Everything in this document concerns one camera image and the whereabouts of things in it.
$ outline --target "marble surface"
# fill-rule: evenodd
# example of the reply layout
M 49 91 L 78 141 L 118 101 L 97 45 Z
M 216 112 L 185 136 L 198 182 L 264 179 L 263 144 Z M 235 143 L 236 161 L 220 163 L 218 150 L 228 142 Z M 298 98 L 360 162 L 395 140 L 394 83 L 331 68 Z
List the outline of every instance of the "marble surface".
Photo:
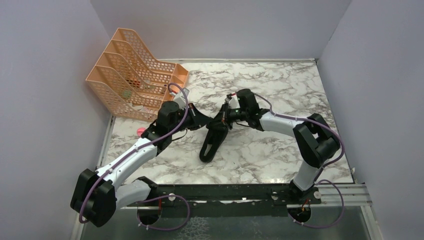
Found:
M 218 113 L 227 94 L 249 88 L 267 98 L 277 113 L 294 116 L 319 113 L 335 129 L 314 62 L 182 65 L 189 70 L 188 98 L 207 116 Z M 264 101 L 257 101 L 262 108 L 269 108 Z M 138 128 L 148 126 L 147 122 L 117 117 L 105 164 L 136 142 Z M 126 183 L 141 176 L 158 184 L 288 183 L 303 161 L 294 138 L 234 124 L 214 160 L 205 164 L 199 160 L 199 151 L 206 133 L 205 127 L 189 131 L 136 170 Z M 176 133 L 174 138 L 183 134 Z M 345 157 L 327 167 L 320 178 L 337 183 L 353 182 Z

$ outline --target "wire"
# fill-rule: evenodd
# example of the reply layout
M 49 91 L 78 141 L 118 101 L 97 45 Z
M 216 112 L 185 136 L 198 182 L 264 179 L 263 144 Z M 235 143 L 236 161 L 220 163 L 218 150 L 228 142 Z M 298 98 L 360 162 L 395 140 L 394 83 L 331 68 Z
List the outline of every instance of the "wire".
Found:
M 306 198 L 306 201 L 302 204 L 302 207 L 301 207 L 302 212 L 305 211 L 305 208 L 304 208 L 305 204 L 308 204 L 308 207 L 311 208 L 311 200 L 309 199 L 309 197 Z
M 83 213 L 84 213 L 84 210 L 85 210 L 85 208 L 86 208 L 86 206 L 87 206 L 87 203 L 88 203 L 88 201 L 89 201 L 89 199 L 90 199 L 90 196 L 92 195 L 92 193 L 93 193 L 93 191 L 96 189 L 96 187 L 97 187 L 97 185 L 100 183 L 100 181 L 102 180 L 102 179 L 104 179 L 108 174 L 111 174 L 112 172 L 113 172 L 113 170 L 117 167 L 117 166 L 119 166 L 123 161 L 125 161 L 129 156 L 131 156 L 133 153 L 135 153 L 135 152 L 137 152 L 138 150 L 140 150 L 140 149 L 142 149 L 142 148 L 145 148 L 145 147 L 147 147 L 147 146 L 150 146 L 150 145 L 152 145 L 152 144 L 154 144 L 154 143 L 157 143 L 157 142 L 159 142 L 159 141 L 161 141 L 161 140 L 163 140 L 163 139 L 165 139 L 165 138 L 167 138 L 167 137 L 169 137 L 170 135 L 172 135 L 175 131 L 177 131 L 180 127 L 181 127 L 181 125 L 184 123 L 184 120 L 186 120 L 186 118 L 187 118 L 187 114 L 189 113 L 189 98 L 187 97 L 187 94 L 183 91 L 183 89 L 179 86 L 179 85 L 177 85 L 176 83 L 173 83 L 173 82 L 171 82 L 170 84 L 168 84 L 168 90 L 169 91 L 171 91 L 171 88 L 170 88 L 170 86 L 176 86 L 178 89 L 179 89 L 179 91 L 182 93 L 182 95 L 184 96 L 184 99 L 185 99 L 185 111 L 184 111 L 184 116 L 182 116 L 182 119 L 181 119 L 181 121 L 178 123 L 178 125 L 174 128 L 174 129 L 172 129 L 170 132 L 168 132 L 167 134 L 165 134 L 165 135 L 163 135 L 163 136 L 161 136 L 161 137 L 159 137 L 159 138 L 157 138 L 157 139 L 155 139 L 155 140 L 153 140 L 153 141 L 150 141 L 150 142 L 148 142 L 148 143 L 145 143 L 145 144 L 143 144 L 143 145 L 141 145 L 141 146 L 139 146 L 139 147 L 137 147 L 137 148 L 134 148 L 132 151 L 130 151 L 130 152 L 128 152 L 127 154 L 125 154 L 118 162 L 116 162 L 112 167 L 110 167 L 109 168 L 109 170 L 107 170 L 106 172 L 104 172 L 96 181 L 95 181 L 95 183 L 93 184 L 93 186 L 90 188 L 90 190 L 88 191 L 88 193 L 87 193 L 87 195 L 85 196 L 85 199 L 84 199 L 84 201 L 82 202 L 82 206 L 81 206 L 81 208 L 80 208 L 80 210 L 79 210 L 79 217 L 78 217 L 78 220 L 79 220 L 79 222 L 80 223 L 82 223 L 82 224 L 85 224 L 85 223 L 88 223 L 89 221 L 86 219 L 86 220 L 84 220 L 83 219 Z
M 327 183 L 329 183 L 329 184 L 331 184 L 336 190 L 337 190 L 337 192 L 338 192 L 338 194 L 340 195 L 340 200 L 341 200 L 341 213 L 340 213 L 340 215 L 338 216 L 338 218 L 333 222 L 333 223 L 331 223 L 331 224 L 328 224 L 328 225 L 323 225 L 323 226 L 315 226 L 315 225 L 309 225 L 309 224 L 305 224 L 304 222 L 299 222 L 299 221 L 297 221 L 297 220 L 295 220 L 290 214 L 289 214 L 289 216 L 293 219 L 293 222 L 295 222 L 295 223 L 297 223 L 297 224 L 299 224 L 299 225 L 302 225 L 303 227 L 308 227 L 308 228 L 312 228 L 312 229 L 327 229 L 327 228 L 330 228 L 330 227 L 332 227 L 332 226 L 334 226 L 334 225 L 336 225 L 336 224 L 338 224 L 339 222 L 340 222 L 340 220 L 342 219 L 342 217 L 343 217 L 343 214 L 345 214 L 345 200 L 343 199 L 343 195 L 342 195 L 342 192 L 340 191 L 340 189 L 334 184 L 334 183 L 332 183 L 331 181 L 329 181 L 329 180 L 327 180 L 327 179 L 322 179 L 321 181 L 319 181 L 319 182 L 317 182 L 316 184 L 317 185 L 319 185 L 319 184 L 321 184 L 322 182 L 327 182 Z
M 270 101 L 268 101 L 265 97 L 263 97 L 263 96 L 261 96 L 261 95 L 259 95 L 259 94 L 254 93 L 254 95 L 255 95 L 255 96 L 257 96 L 258 98 L 260 98 L 260 99 L 264 100 L 266 103 L 268 103 L 268 104 L 269 104 L 269 111 L 270 111 L 270 112 L 271 112 L 271 114 L 273 114 L 274 116 L 279 117 L 279 118 L 283 118 L 283 119 L 289 119 L 289 120 L 295 120 L 295 121 L 310 122 L 310 123 L 312 123 L 312 124 L 318 125 L 318 126 L 320 126 L 321 128 L 324 128 L 324 129 L 326 129 L 326 130 L 330 131 L 330 132 L 331 132 L 331 133 L 332 133 L 332 134 L 333 134 L 333 135 L 334 135 L 334 136 L 338 139 L 338 141 L 340 142 L 340 148 L 341 148 L 341 153 L 340 153 L 340 155 L 339 155 L 338 157 L 336 157 L 334 160 L 331 160 L 331 161 L 329 161 L 329 162 L 325 163 L 324 165 L 322 165 L 322 167 L 321 167 L 321 169 L 319 170 L 318 174 L 316 175 L 316 177 L 315 177 L 314 181 L 316 181 L 316 180 L 318 179 L 318 177 L 319 177 L 319 176 L 323 173 L 323 170 L 324 170 L 324 168 L 325 168 L 325 167 L 327 167 L 328 165 L 333 164 L 333 163 L 335 163 L 335 162 L 339 161 L 340 159 L 342 159 L 343 155 L 345 154 L 345 144 L 343 143 L 342 138 L 341 138 L 341 137 L 337 134 L 337 132 L 336 132 L 336 131 L 334 131 L 333 129 L 329 128 L 328 126 L 326 126 L 326 125 L 324 125 L 324 124 L 322 124 L 322 123 L 320 123 L 320 122 L 317 122 L 317 121 L 311 120 L 311 119 L 309 119 L 309 118 L 305 118 L 305 117 L 297 117 L 297 116 L 290 116 L 290 115 L 285 115 L 285 114 L 278 114 L 278 113 L 275 113 L 275 112 L 273 112 L 273 105 L 271 104 L 271 102 L 270 102 Z
M 189 130 L 185 130 L 185 133 L 184 133 L 184 135 L 183 136 L 180 136 L 180 137 L 177 137 L 177 138 L 175 138 L 174 140 L 172 140 L 171 142 L 173 142 L 173 141 L 177 141 L 177 140 L 180 140 L 180 139 L 182 139 L 182 138 L 184 138 L 186 135 L 187 135 L 187 132 L 188 132 Z
M 244 125 L 244 124 L 241 124 L 241 123 L 238 123 L 238 122 L 235 122 L 235 124 L 240 125 L 240 126 L 243 126 L 243 127 L 248 127 L 248 128 L 250 128 L 250 126 L 249 126 L 249 125 Z
M 184 225 L 186 225 L 187 222 L 190 219 L 190 204 L 189 204 L 189 202 L 184 197 L 182 197 L 180 195 L 165 195 L 165 196 L 158 196 L 158 197 L 155 197 L 155 198 L 152 198 L 152 199 L 149 199 L 149 200 L 144 200 L 141 203 L 149 203 L 149 202 L 153 202 L 153 201 L 156 201 L 156 200 L 159 200 L 159 199 L 165 199 L 165 198 L 169 198 L 169 197 L 171 197 L 171 198 L 172 197 L 179 198 L 179 199 L 183 200 L 184 203 L 185 203 L 185 205 L 187 206 L 187 217 L 185 218 L 185 220 L 184 220 L 183 223 L 181 223 L 178 226 L 171 227 L 171 228 L 161 228 L 161 227 L 155 227 L 155 226 L 145 225 L 145 224 L 142 223 L 142 221 L 140 220 L 140 216 L 137 213 L 138 226 L 146 227 L 147 230 L 148 229 L 154 229 L 154 230 L 160 230 L 160 231 L 174 231 L 174 230 L 177 230 L 179 228 L 184 227 Z

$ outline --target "white marble tabletop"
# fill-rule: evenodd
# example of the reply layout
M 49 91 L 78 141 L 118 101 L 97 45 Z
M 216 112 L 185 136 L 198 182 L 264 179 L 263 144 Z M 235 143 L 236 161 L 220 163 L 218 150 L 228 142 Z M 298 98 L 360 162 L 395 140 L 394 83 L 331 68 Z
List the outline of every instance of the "white marble tabletop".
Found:
M 182 65 L 189 70 L 188 98 L 207 116 L 214 117 L 218 113 L 227 94 L 249 88 L 268 98 L 277 113 L 294 116 L 318 113 L 330 127 L 336 127 L 314 62 Z M 269 108 L 264 101 L 258 99 L 258 102 L 260 107 Z M 147 128 L 149 124 L 117 117 L 105 164 L 133 145 L 138 138 L 137 129 Z M 158 184 L 288 183 L 303 161 L 294 138 L 234 124 L 213 161 L 203 163 L 199 160 L 199 151 L 207 131 L 205 127 L 189 131 L 137 169 L 126 183 L 141 176 Z M 176 133 L 174 138 L 183 134 Z M 353 182 L 345 157 L 328 166 L 320 178 L 336 183 Z

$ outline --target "pink object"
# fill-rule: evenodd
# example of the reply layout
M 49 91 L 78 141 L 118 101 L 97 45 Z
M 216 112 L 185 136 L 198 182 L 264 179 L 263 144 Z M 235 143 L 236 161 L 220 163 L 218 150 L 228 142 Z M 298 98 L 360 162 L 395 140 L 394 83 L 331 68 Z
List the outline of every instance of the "pink object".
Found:
M 141 135 L 143 134 L 143 132 L 146 130 L 145 127 L 140 127 L 139 129 L 137 129 L 137 136 L 141 137 Z

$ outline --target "object in basket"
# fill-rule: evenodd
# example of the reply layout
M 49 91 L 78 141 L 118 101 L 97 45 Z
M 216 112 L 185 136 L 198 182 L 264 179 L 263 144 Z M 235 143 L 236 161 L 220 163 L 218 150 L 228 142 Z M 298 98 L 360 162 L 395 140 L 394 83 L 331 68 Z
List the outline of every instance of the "object in basket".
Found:
M 143 105 L 133 105 L 132 108 L 135 109 L 135 110 L 137 110 L 137 111 L 143 111 L 143 109 L 145 108 L 145 106 L 143 106 Z
M 122 94 L 121 94 L 121 97 L 123 98 L 123 99 L 129 99 L 129 98 L 131 98 L 131 94 L 132 94 L 133 92 L 131 92 L 130 90 L 124 90 L 123 92 L 122 92 Z

